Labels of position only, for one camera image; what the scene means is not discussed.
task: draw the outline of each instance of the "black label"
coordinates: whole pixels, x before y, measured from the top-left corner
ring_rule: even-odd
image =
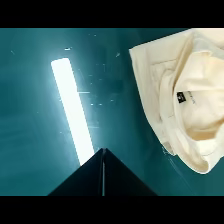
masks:
[[[179,103],[183,103],[184,101],[186,101],[186,98],[185,98],[183,92],[177,93],[177,99],[178,99]]]

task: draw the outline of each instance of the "white light strip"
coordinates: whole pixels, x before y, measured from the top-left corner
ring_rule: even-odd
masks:
[[[75,77],[68,58],[51,62],[80,165],[94,155]]]

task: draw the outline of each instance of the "beige cloth bag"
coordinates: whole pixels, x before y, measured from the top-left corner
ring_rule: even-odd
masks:
[[[146,117],[192,170],[224,156],[224,29],[190,29],[130,50]]]

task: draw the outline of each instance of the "folded garment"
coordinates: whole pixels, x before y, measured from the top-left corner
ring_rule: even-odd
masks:
[[[190,29],[130,49],[147,120],[192,170],[224,156],[224,29]]]

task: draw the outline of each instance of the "green table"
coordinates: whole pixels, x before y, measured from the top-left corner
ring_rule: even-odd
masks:
[[[109,148],[158,195],[224,195],[164,153],[140,102],[128,49],[185,29],[0,29],[0,195],[47,195],[80,165],[51,61],[69,58],[94,151]]]

